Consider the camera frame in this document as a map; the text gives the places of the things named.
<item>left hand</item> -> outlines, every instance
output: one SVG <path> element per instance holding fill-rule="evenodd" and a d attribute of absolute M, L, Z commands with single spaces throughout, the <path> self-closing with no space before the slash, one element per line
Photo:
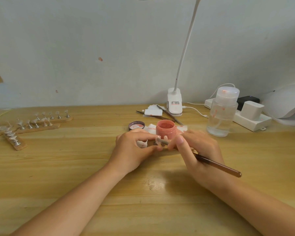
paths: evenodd
<path fill-rule="evenodd" d="M 118 135 L 107 165 L 113 166 L 124 175 L 135 170 L 146 158 L 163 149 L 160 146 L 139 148 L 137 141 L 155 140 L 156 136 L 140 128 Z"/>

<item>pink jar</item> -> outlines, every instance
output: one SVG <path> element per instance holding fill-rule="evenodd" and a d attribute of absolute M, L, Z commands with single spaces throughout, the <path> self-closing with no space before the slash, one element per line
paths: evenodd
<path fill-rule="evenodd" d="M 162 139 L 167 136 L 169 140 L 172 140 L 177 135 L 177 127 L 170 120 L 161 120 L 156 124 L 156 134 L 160 135 Z"/>

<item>clear pump bottle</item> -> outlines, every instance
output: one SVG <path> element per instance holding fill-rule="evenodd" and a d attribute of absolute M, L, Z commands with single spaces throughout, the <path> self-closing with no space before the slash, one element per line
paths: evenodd
<path fill-rule="evenodd" d="M 208 118 L 208 133 L 217 137 L 228 135 L 237 110 L 238 96 L 239 89 L 234 87 L 220 87 L 217 90 Z"/>

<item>hand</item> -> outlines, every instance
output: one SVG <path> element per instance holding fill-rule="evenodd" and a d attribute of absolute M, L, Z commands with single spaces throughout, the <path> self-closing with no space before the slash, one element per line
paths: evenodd
<path fill-rule="evenodd" d="M 137 141 L 145 142 L 147 140 L 155 140 L 155 138 L 156 135 L 140 128 L 118 135 L 116 137 L 116 146 L 107 164 L 114 166 L 124 175 L 128 174 L 154 152 L 163 149 L 160 146 L 150 146 L 147 148 L 139 148 L 137 146 Z"/>
<path fill-rule="evenodd" d="M 224 164 L 224 160 L 217 141 L 202 131 L 188 130 L 170 142 L 168 149 L 177 148 L 179 150 L 188 171 L 201 186 L 214 191 L 223 189 L 231 182 L 232 176 L 229 174 L 199 162 L 190 147 L 200 155 L 218 163 Z"/>

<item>wooden table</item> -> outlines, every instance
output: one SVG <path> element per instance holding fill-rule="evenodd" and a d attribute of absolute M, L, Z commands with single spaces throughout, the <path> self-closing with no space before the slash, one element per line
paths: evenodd
<path fill-rule="evenodd" d="M 15 151 L 0 136 L 0 235 L 7 235 L 67 193 L 108 160 L 115 137 L 135 120 L 156 124 L 135 110 L 147 105 L 14 109 L 0 121 L 33 119 L 65 109 L 74 119 L 59 129 L 25 133 Z M 196 107 L 208 114 L 208 109 Z M 204 130 L 192 109 L 179 118 Z M 236 123 L 218 138 L 225 162 L 242 180 L 295 207 L 295 127 L 273 122 L 251 132 Z M 82 235 L 259 235 L 226 204 L 200 187 L 177 152 L 161 152 L 127 175 L 107 196 Z"/>

